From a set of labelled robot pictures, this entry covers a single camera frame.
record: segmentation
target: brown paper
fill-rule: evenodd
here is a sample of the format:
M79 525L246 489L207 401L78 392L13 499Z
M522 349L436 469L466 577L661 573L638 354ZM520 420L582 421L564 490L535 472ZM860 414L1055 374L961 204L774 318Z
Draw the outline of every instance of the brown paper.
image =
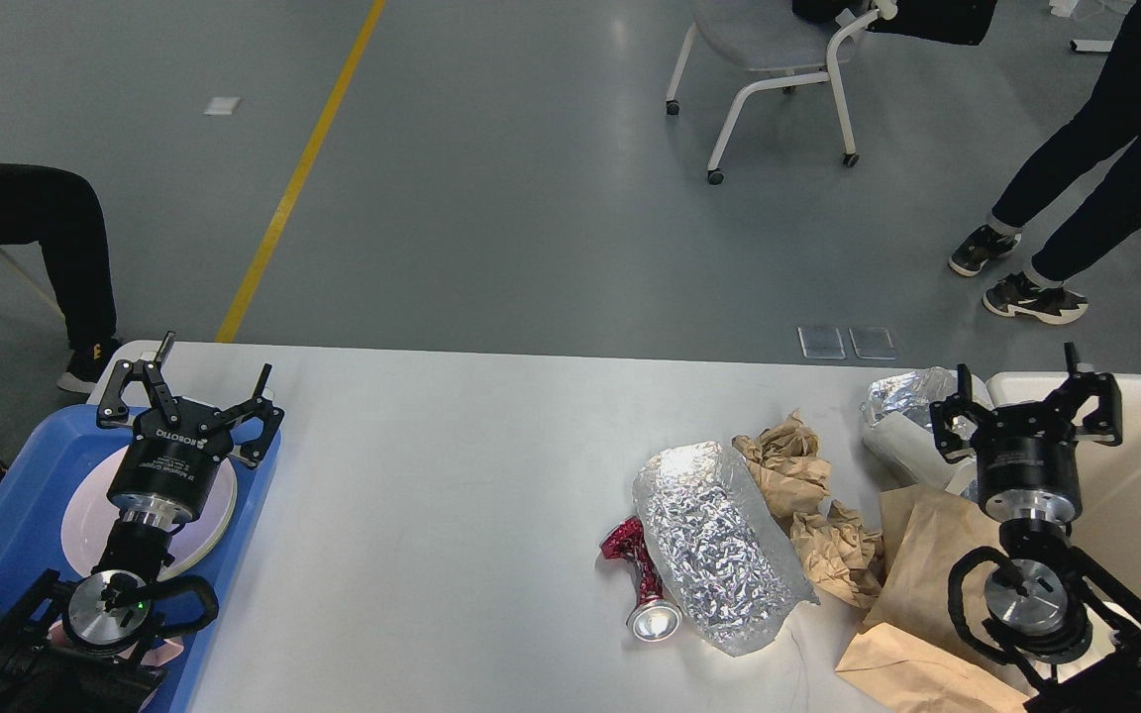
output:
M949 570L974 548L997 546L997 522L984 515L977 504L957 495L928 486L905 489L911 493L893 496L892 492L887 492L882 495L882 502L888 505L899 507L901 499L909 497L915 499L915 504L892 560L888 583L874 609L866 615L864 627L892 624L992 672L1017 689L1027 690L1027 681L1018 669L1000 666L965 645L954 631L948 614ZM888 515L884 511L884 530L889 527ZM896 527L900 513L891 515L892 527ZM888 537L884 532L884 541ZM980 626L987 617L984 582L992 572L992 564L981 565L964 582L965 613L973 632L984 631Z
M739 435L733 445L746 457L747 470L783 532L792 527L793 516L816 513L830 496L830 462L816 456L820 441L798 411L760 438Z
M1027 699L891 624L852 637L836 673L897 713L1023 713Z
M827 518L796 513L790 536L807 577L816 586L856 608L874 606L880 585L868 568L882 533L866 530L859 511L836 500L830 504Z
M905 528L909 527L909 516L914 513L914 505L919 504L920 497L928 495L928 492L936 492L936 488L924 484L903 487L900 491L879 493L879 513L882 516L883 526L883 572L891 574L891 565L897 559L900 551L900 543L905 538Z

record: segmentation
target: aluminum foil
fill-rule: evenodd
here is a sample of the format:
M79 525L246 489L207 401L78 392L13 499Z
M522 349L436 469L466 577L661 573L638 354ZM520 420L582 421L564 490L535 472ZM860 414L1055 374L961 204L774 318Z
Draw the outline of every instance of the aluminum foil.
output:
M818 601L731 447L707 441L664 451L640 470L633 496L671 598L725 654L763 649L800 601Z
M972 383L974 400L990 406L984 383L979 383L977 379ZM932 402L942 402L957 389L958 379L954 372L942 366L932 366L931 370L909 372L871 383L869 395L860 406L860 412L871 426L877 424L888 414L900 414L931 431L932 415L929 407ZM955 432L963 438L970 438L974 434L974 424L969 420L958 419L955 427Z

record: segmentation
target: gray floor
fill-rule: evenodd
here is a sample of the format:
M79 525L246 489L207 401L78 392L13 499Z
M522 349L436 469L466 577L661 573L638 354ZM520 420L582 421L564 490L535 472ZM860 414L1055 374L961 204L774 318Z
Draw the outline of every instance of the gray floor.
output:
M1092 309L1068 327L987 315L1000 275L945 266L1090 94L1103 58L1068 40L1119 23L1046 6L1001 3L977 49L866 38L845 68L852 170L825 87L756 96L712 188L751 78L696 46L664 115L685 1L393 1L238 340L802 363L796 326L830 324L891 329L901 365L1054 370L1075 340L1141 373L1141 234L1075 282ZM94 184L124 337L215 338L367 9L0 3L0 161ZM244 100L202 116L215 95ZM41 275L35 250L13 253ZM63 325L0 267L9 456L78 402L51 386L64 359Z

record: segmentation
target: white plate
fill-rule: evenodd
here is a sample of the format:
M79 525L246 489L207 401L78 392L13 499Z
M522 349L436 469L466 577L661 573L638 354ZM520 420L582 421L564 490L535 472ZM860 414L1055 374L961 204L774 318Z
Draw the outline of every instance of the white plate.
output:
M104 546L108 544L108 533L120 515L108 502L108 487L113 485L116 467L122 464L126 446L114 452L99 464L73 492L68 507L64 510L64 521L59 524L59 545L64 558L73 572L86 577L99 564ZM205 510L195 522L187 522L170 541L173 565L161 570L159 580L177 577L200 562L218 543L218 537L227 528L232 513L236 510L236 470L226 457L218 465L213 487L209 491Z

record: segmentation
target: black pants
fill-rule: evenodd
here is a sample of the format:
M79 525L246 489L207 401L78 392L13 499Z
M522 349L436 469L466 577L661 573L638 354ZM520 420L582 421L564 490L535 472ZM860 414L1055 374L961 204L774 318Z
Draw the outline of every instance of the black pants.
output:
M1124 19L1091 99L1019 169L990 222L1002 232L1019 230L1126 145L1103 183L1033 256L1033 269L1046 279L1068 279L1141 229L1141 0Z
M89 183L68 171L0 163L0 244L38 243L70 349L113 337L104 212Z

